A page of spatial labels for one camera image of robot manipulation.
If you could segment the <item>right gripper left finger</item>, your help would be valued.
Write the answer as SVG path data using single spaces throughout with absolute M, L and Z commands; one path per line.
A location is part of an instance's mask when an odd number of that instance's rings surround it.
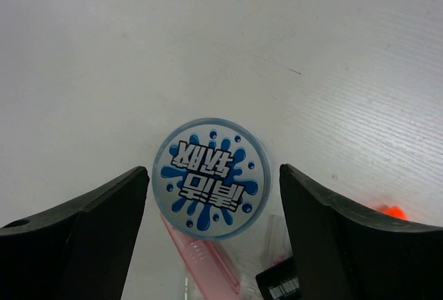
M 137 166 L 1 228 L 2 299 L 120 299 L 150 178 Z

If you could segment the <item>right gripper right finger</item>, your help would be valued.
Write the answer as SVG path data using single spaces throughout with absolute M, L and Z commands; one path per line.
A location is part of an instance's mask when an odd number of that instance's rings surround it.
M 442 228 L 401 220 L 289 164 L 280 195 L 303 299 L 441 299 Z

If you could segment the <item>blue glue jar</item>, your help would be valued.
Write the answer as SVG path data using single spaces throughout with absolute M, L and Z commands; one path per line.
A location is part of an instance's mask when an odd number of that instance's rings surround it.
M 222 118 L 199 118 L 172 131 L 152 167 L 161 215 L 181 233 L 202 240 L 225 240 L 248 229 L 263 211 L 271 185 L 260 140 Z

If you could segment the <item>orange highlighter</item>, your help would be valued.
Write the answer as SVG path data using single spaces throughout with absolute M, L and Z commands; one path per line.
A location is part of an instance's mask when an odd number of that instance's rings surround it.
M 405 211 L 398 205 L 388 206 L 388 205 L 380 205 L 374 208 L 376 211 L 383 213 L 385 215 L 389 215 L 391 217 L 409 221 L 409 217 L 405 213 Z

